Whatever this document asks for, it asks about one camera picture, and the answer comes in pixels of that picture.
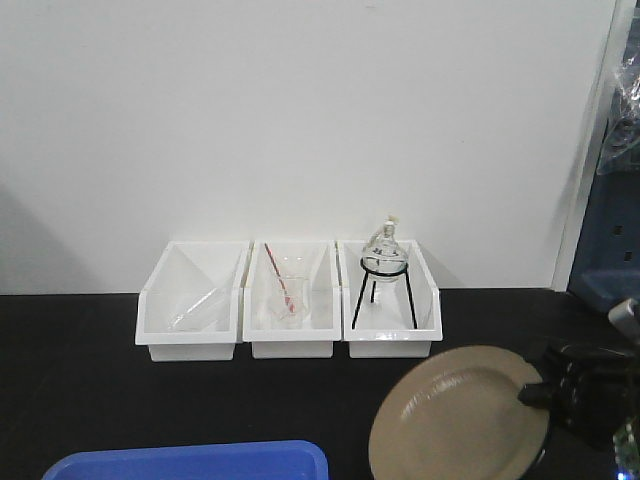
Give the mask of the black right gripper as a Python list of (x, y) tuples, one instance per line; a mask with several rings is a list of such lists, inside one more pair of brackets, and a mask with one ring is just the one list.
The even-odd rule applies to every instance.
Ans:
[(639, 351), (588, 343), (551, 341), (546, 345), (545, 379), (527, 383), (518, 400), (551, 408), (554, 420), (598, 450), (639, 416)]

